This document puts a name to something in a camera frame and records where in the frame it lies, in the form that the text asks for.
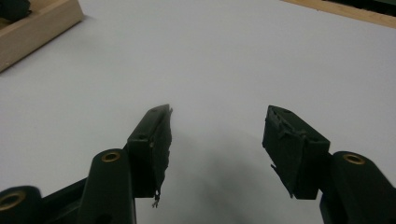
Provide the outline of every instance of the wooden frame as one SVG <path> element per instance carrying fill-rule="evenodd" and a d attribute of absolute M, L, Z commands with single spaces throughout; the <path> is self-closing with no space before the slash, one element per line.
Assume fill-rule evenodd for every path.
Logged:
<path fill-rule="evenodd" d="M 340 16 L 349 17 L 360 21 L 368 21 L 371 23 L 396 28 L 396 17 L 349 7 L 333 2 L 323 0 L 283 0 L 303 7 L 311 7 L 320 11 L 330 12 Z"/>
<path fill-rule="evenodd" d="M 0 20 L 0 72 L 83 19 L 78 0 L 32 0 L 20 21 Z"/>

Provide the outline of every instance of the brass ring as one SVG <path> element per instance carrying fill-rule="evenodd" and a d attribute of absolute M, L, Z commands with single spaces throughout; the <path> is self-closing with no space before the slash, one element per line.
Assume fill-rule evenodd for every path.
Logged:
<path fill-rule="evenodd" d="M 104 162 L 111 162 L 116 161 L 120 158 L 120 153 L 117 151 L 107 152 L 105 155 L 102 156 L 102 161 Z"/>
<path fill-rule="evenodd" d="M 363 165 L 364 163 L 366 163 L 366 161 L 362 157 L 353 154 L 346 154 L 343 156 L 343 158 L 344 160 L 357 165 Z"/>
<path fill-rule="evenodd" d="M 23 190 L 17 190 L 3 196 L 0 199 L 0 211 L 6 211 L 10 208 L 15 207 L 19 203 L 21 203 L 26 198 L 26 193 Z"/>

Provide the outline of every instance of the white surface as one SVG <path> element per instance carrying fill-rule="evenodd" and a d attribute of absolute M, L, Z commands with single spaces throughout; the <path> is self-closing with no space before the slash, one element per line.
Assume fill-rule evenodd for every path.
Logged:
<path fill-rule="evenodd" d="M 292 110 L 396 183 L 396 30 L 280 1 L 81 0 L 86 19 L 0 74 L 0 190 L 48 195 L 174 108 L 158 209 L 138 223 L 322 223 L 262 148 L 268 105 Z"/>

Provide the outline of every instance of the black plastic part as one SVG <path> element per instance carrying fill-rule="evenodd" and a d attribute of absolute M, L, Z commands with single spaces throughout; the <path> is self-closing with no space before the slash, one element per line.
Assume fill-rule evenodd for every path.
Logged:
<path fill-rule="evenodd" d="M 269 105 L 262 146 L 290 196 L 316 199 L 330 141 L 293 112 Z"/>
<path fill-rule="evenodd" d="M 128 152 L 135 198 L 152 198 L 161 194 L 165 170 L 169 164 L 172 142 L 172 109 L 161 105 L 150 109 L 128 138 Z"/>
<path fill-rule="evenodd" d="M 41 194 L 35 187 L 6 189 L 0 193 L 0 223 L 39 223 L 41 205 Z"/>
<path fill-rule="evenodd" d="M 331 173 L 348 224 L 396 223 L 396 190 L 372 161 L 356 153 L 336 152 Z"/>
<path fill-rule="evenodd" d="M 320 212 L 324 224 L 347 224 L 347 213 L 339 197 L 323 194 L 320 200 Z"/>
<path fill-rule="evenodd" d="M 76 223 L 86 179 L 43 198 L 44 223 Z"/>
<path fill-rule="evenodd" d="M 29 15 L 29 7 L 28 0 L 0 0 L 0 18 L 18 21 Z"/>
<path fill-rule="evenodd" d="M 77 224 L 135 223 L 128 155 L 110 149 L 92 160 Z"/>

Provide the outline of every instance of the wooden board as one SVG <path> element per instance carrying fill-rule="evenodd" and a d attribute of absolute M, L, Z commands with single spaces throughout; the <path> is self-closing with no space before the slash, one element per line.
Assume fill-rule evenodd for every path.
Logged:
<path fill-rule="evenodd" d="M 78 0 L 32 0 L 20 21 L 0 20 L 0 72 L 82 21 Z"/>
<path fill-rule="evenodd" d="M 285 2 L 293 3 L 296 5 L 311 7 L 320 11 L 330 12 L 333 14 L 353 18 L 360 21 L 368 21 L 371 23 L 396 28 L 396 17 L 349 7 L 333 2 L 322 0 L 283 0 Z"/>

